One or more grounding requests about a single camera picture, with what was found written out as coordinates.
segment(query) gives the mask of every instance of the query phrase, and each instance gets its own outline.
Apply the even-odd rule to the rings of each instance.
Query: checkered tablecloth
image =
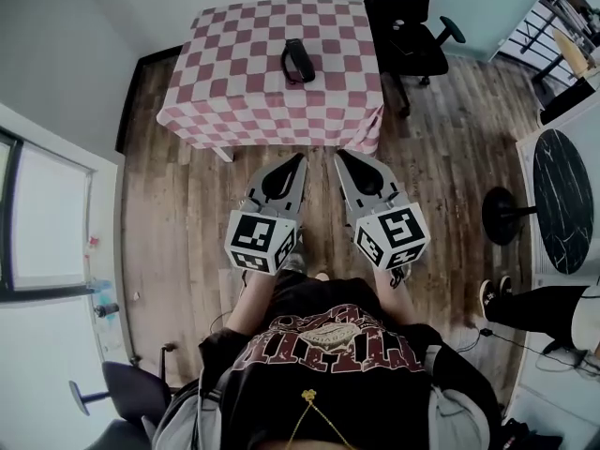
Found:
[[[209,8],[191,29],[157,116],[186,142],[196,148],[377,150],[383,93],[362,3],[287,0]],[[313,82],[286,82],[280,65],[286,38],[302,39]]]

